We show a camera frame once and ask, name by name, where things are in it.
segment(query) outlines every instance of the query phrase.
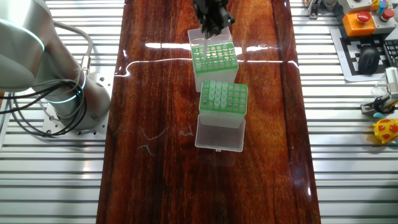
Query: colorful toy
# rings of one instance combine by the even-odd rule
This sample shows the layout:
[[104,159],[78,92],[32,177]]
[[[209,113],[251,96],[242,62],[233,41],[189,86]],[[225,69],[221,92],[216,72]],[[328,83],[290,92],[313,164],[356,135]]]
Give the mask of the colorful toy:
[[398,119],[381,119],[373,124],[375,137],[382,144],[390,143],[398,138]]
[[377,14],[381,15],[389,5],[390,2],[387,0],[373,0],[371,11],[377,11]]

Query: black cable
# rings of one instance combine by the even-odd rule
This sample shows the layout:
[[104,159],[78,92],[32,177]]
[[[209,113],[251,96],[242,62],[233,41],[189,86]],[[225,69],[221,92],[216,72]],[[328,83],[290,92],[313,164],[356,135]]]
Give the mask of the black cable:
[[59,88],[61,86],[67,85],[69,83],[75,84],[75,82],[73,82],[73,81],[65,81],[65,82],[62,82],[62,83],[60,83],[58,85],[51,86],[51,87],[45,88],[43,90],[37,91],[35,93],[31,93],[31,94],[27,94],[27,95],[18,95],[18,96],[0,96],[0,99],[2,99],[2,100],[14,100],[14,99],[28,98],[28,97],[31,97],[31,96],[36,96],[36,95],[39,95],[39,94],[42,94],[42,93],[46,93],[46,92],[48,92],[48,91],[50,91],[50,90],[52,90],[54,88]]
[[30,103],[28,103],[25,106],[22,106],[20,108],[10,109],[10,110],[7,110],[7,111],[0,111],[0,114],[13,113],[13,112],[16,112],[16,111],[19,111],[19,110],[26,109],[26,108],[34,105],[35,103],[37,103],[42,98],[45,98],[48,94],[52,93],[55,90],[56,89],[53,89],[52,91],[48,91],[48,92],[44,93],[43,95],[39,96],[36,100],[34,100],[34,101],[32,101],[32,102],[30,102]]
[[[81,89],[80,86],[78,86],[78,89],[75,90],[75,91],[76,91],[76,94],[79,95],[79,92],[81,92],[81,91],[83,91],[83,90]],[[63,134],[66,134],[66,133],[70,132],[71,130],[75,129],[75,128],[81,123],[81,121],[83,120],[83,118],[84,118],[85,115],[86,115],[86,112],[87,112],[87,102],[86,102],[86,98],[84,98],[83,95],[81,95],[81,98],[82,98],[82,99],[80,99],[79,97],[76,97],[76,104],[79,105],[80,102],[81,102],[81,100],[83,100],[83,101],[84,101],[84,104],[85,104],[85,109],[84,109],[84,111],[83,111],[83,114],[82,114],[81,118],[80,118],[80,119],[77,121],[77,123],[76,123],[73,127],[71,127],[69,130],[67,130],[67,129],[76,121],[79,112],[77,112],[77,113],[73,116],[73,119],[72,119],[72,120],[68,123],[68,125],[66,125],[62,130],[60,130],[60,131],[58,131],[58,132],[56,132],[56,133],[52,133],[52,134],[50,134],[50,133],[45,133],[45,132],[43,132],[43,131],[41,131],[41,130],[35,128],[33,125],[31,125],[31,124],[25,119],[25,117],[23,116],[23,114],[21,113],[21,108],[22,108],[22,107],[20,108],[20,107],[18,106],[18,102],[17,102],[16,99],[14,100],[15,105],[17,106],[17,108],[16,108],[15,110],[19,113],[19,115],[20,115],[20,117],[22,118],[22,120],[23,120],[28,126],[30,126],[31,128],[33,128],[34,130],[36,130],[37,133],[32,132],[32,131],[28,130],[27,128],[25,128],[25,127],[21,124],[21,122],[19,122],[19,120],[18,120],[18,118],[17,118],[17,116],[16,116],[16,114],[15,114],[15,111],[12,112],[12,116],[13,116],[13,118],[15,119],[15,121],[18,123],[18,125],[19,125],[23,130],[25,130],[26,132],[28,132],[29,134],[33,134],[33,135],[36,135],[36,136],[42,136],[42,137],[54,137],[54,136],[63,135]],[[12,109],[12,104],[11,104],[11,102],[9,101],[8,103],[9,103],[10,109]]]

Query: red button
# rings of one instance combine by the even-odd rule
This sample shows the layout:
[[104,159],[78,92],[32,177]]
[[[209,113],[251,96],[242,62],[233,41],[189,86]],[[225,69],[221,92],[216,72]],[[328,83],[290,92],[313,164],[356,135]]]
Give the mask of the red button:
[[361,22],[367,22],[371,19],[370,13],[362,11],[358,13],[358,20]]
[[394,11],[392,9],[385,9],[383,12],[383,18],[390,19],[394,17]]

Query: yellow toy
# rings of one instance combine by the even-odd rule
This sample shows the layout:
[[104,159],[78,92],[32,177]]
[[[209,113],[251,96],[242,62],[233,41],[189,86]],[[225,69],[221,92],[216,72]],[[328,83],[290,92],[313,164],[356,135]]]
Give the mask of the yellow toy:
[[398,138],[398,119],[381,119],[373,124],[373,132],[382,144],[390,143]]

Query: clear plastic lid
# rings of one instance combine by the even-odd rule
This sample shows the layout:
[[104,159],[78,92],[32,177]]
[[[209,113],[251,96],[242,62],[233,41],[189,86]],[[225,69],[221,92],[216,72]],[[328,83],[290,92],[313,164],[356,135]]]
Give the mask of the clear plastic lid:
[[[189,43],[192,47],[198,47],[198,46],[204,46],[205,43],[205,35],[201,33],[201,29],[193,29],[193,30],[188,30],[188,37],[189,37]],[[224,28],[221,31],[220,35],[210,37],[207,40],[207,44],[220,44],[220,43],[228,43],[232,42],[232,36],[229,31],[229,27]]]

